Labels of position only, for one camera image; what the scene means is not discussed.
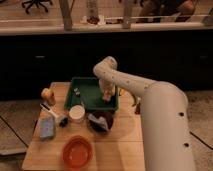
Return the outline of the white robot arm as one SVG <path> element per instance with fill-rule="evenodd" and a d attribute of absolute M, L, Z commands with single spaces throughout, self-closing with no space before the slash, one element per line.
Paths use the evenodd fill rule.
<path fill-rule="evenodd" d="M 172 83 L 117 70 L 108 56 L 93 67 L 101 80 L 142 98 L 145 171 L 196 171 L 187 119 L 188 98 Z"/>

